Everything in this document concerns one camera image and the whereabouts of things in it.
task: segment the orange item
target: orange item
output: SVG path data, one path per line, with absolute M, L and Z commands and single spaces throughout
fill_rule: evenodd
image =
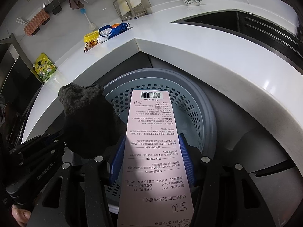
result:
M 113 24 L 112 28 L 116 28 L 118 25 L 120 25 L 120 24 Z

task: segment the chopstick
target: chopstick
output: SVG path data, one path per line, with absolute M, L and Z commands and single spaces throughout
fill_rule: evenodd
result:
M 19 22 L 21 22 L 21 23 L 25 23 L 25 24 L 28 24 L 29 23 L 29 21 L 28 20 L 23 20 L 23 19 L 21 19 L 21 18 L 17 18 L 17 21 L 19 21 Z
M 22 25 L 27 26 L 27 24 L 26 24 L 26 23 L 23 23 L 23 22 L 20 22 L 20 21 L 17 21 L 17 20 L 16 20 L 16 22 L 17 22 L 17 23 L 19 23 L 19 24 L 22 24 Z

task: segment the orange dish towel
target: orange dish towel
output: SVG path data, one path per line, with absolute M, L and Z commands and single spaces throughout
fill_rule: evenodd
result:
M 26 35 L 31 36 L 32 33 L 47 19 L 49 18 L 49 14 L 42 9 L 39 13 L 35 15 L 34 18 L 28 23 L 26 27 L 24 27 L 24 32 Z

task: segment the kitchen utensil holder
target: kitchen utensil holder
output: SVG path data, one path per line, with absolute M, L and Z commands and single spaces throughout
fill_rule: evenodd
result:
M 122 15 L 120 8 L 119 8 L 118 0 L 114 0 L 114 7 L 115 7 L 121 21 L 137 19 L 137 18 L 147 14 L 147 11 L 146 11 L 145 7 L 142 5 L 142 3 L 140 3 L 138 6 L 133 8 L 131 6 L 131 3 L 129 0 L 125 0 L 125 2 L 127 4 L 127 6 L 129 7 L 130 11 L 128 13 L 126 13 L 125 15 Z

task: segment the pink product card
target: pink product card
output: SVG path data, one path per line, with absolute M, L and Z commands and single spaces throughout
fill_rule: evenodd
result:
M 187 227 L 193 212 L 169 93 L 133 90 L 118 227 Z

